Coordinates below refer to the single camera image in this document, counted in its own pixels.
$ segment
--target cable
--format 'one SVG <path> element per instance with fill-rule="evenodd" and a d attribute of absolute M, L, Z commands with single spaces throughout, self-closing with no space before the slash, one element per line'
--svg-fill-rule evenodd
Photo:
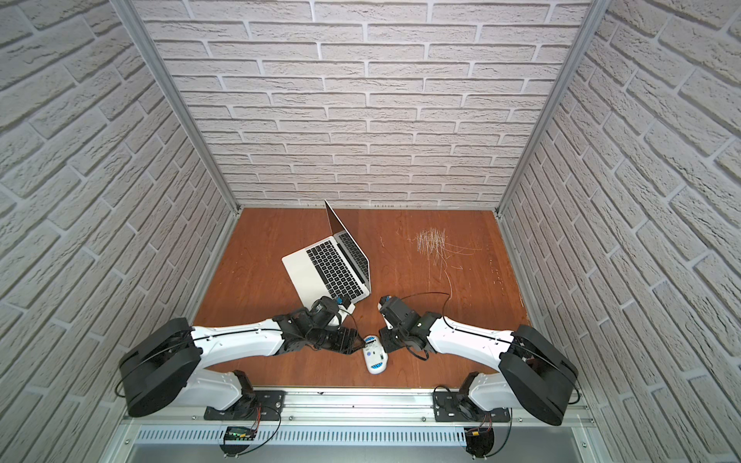
<path fill-rule="evenodd" d="M 226 456 L 237 457 L 237 456 L 247 455 L 249 452 L 254 452 L 255 450 L 257 450 L 260 447 L 262 447 L 263 445 L 267 444 L 268 442 L 270 442 L 271 440 L 273 440 L 273 437 L 276 436 L 276 434 L 278 433 L 278 430 L 280 429 L 280 425 L 283 422 L 283 417 L 280 416 L 280 413 L 275 408 L 268 407 L 267 405 L 261 405 L 261 407 L 265 407 L 268 410 L 272 410 L 273 412 L 275 412 L 278 415 L 278 427 L 276 427 L 276 430 L 273 431 L 273 433 L 270 435 L 270 437 L 268 437 L 268 440 L 266 440 L 265 442 L 261 443 L 257 447 L 252 448 L 252 449 L 249 449 L 249 450 L 245 450 L 244 452 L 240 452 L 240 453 L 234 453 L 234 454 L 225 453 Z"/>
<path fill-rule="evenodd" d="M 505 445 L 507 445 L 507 441 L 509 440 L 509 435 L 512 433 L 512 421 L 514 421 L 514 416 L 512 416 L 512 409 L 510 409 L 510 425 L 507 428 L 507 436 L 505 437 L 505 441 L 502 442 L 502 446 L 500 448 L 496 449 L 496 452 L 489 453 L 487 456 L 485 456 L 484 457 L 485 459 L 489 458 L 490 456 L 495 456 L 496 454 L 502 451 Z"/>
<path fill-rule="evenodd" d="M 525 351 L 529 352 L 533 357 L 537 357 L 538 359 L 543 360 L 545 363 L 547 363 L 548 365 L 550 365 L 557 372 L 561 373 L 561 376 L 563 376 L 564 378 L 566 378 L 566 381 L 568 381 L 569 383 L 571 383 L 571 386 L 576 391 L 576 400 L 573 401 L 573 402 L 569 402 L 568 403 L 569 405 L 573 405 L 573 404 L 579 403 L 579 401 L 582 400 L 582 392 L 576 386 L 576 381 L 571 381 L 571 378 L 569 378 L 568 376 L 566 376 L 566 373 L 562 372 L 561 369 L 558 368 L 553 362 L 551 362 L 550 360 L 544 358 L 543 356 L 539 355 L 538 353 L 535 353 L 532 350 L 526 348 L 525 346 L 521 346 L 521 345 L 516 344 L 514 342 L 506 341 L 504 339 L 493 338 L 491 336 L 486 336 L 485 334 L 481 334 L 481 333 L 472 333 L 471 331 L 461 330 L 460 328 L 454 328 L 454 327 L 452 327 L 451 324 L 448 323 L 448 320 L 445 319 L 445 306 L 448 304 L 448 301 L 451 300 L 450 293 L 446 293 L 446 292 L 443 292 L 443 291 L 428 291 L 428 292 L 425 292 L 425 293 L 417 293 L 417 294 L 412 294 L 411 296 L 402 297 L 401 300 L 404 300 L 404 299 L 407 299 L 407 298 L 410 298 L 410 297 L 413 297 L 413 296 L 420 296 L 422 294 L 445 294 L 447 296 L 445 302 L 442 303 L 442 307 L 440 308 L 440 315 L 441 315 L 441 318 L 442 318 L 443 323 L 445 323 L 448 326 L 448 328 L 452 329 L 453 331 L 456 331 L 457 330 L 457 331 L 460 331 L 461 333 L 466 333 L 466 334 L 471 334 L 471 335 L 479 336 L 479 337 L 486 338 L 486 339 L 491 339 L 492 341 L 506 342 L 509 345 L 513 345 L 515 347 L 518 347 L 518 348 L 520 348 L 522 350 L 525 350 Z"/>

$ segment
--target silver laptop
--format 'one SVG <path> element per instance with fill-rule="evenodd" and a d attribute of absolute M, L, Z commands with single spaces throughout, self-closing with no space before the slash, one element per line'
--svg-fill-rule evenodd
<path fill-rule="evenodd" d="M 325 201 L 332 235 L 289 254 L 283 265 L 304 307 L 322 296 L 355 304 L 371 294 L 368 257 Z"/>

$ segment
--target brick wallpaper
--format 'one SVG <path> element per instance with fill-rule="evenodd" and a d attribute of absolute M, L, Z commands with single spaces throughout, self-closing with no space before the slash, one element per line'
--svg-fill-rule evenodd
<path fill-rule="evenodd" d="M 740 6 L 614 0 L 504 211 L 618 462 L 741 456 Z"/>
<path fill-rule="evenodd" d="M 97 462 L 227 210 L 106 1 L 2 7 L 0 63 L 0 460 Z"/>
<path fill-rule="evenodd" d="M 141 0 L 236 198 L 491 209 L 586 0 Z"/>

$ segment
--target wooden tabletop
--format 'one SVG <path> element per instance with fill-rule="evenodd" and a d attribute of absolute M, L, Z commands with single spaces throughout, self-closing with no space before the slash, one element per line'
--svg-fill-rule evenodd
<path fill-rule="evenodd" d="M 370 260 L 372 293 L 358 302 L 362 336 L 384 327 L 381 296 L 450 292 L 445 315 L 495 330 L 529 324 L 494 215 L 489 211 L 338 210 L 337 215 Z M 444 230 L 450 252 L 443 270 L 417 250 L 418 233 Z M 300 308 L 281 257 L 330 235 L 324 209 L 246 209 L 210 284 L 195 325 L 221 327 L 260 322 Z M 446 296 L 406 302 L 420 315 L 439 313 Z M 345 324 L 352 327 L 348 318 Z M 431 354 L 422 362 L 406 350 L 389 355 L 386 371 L 371 375 L 360 352 L 351 356 L 305 348 L 282 356 L 249 357 L 214 365 L 243 370 L 259 386 L 458 387 L 472 371 L 492 369 L 471 360 Z"/>

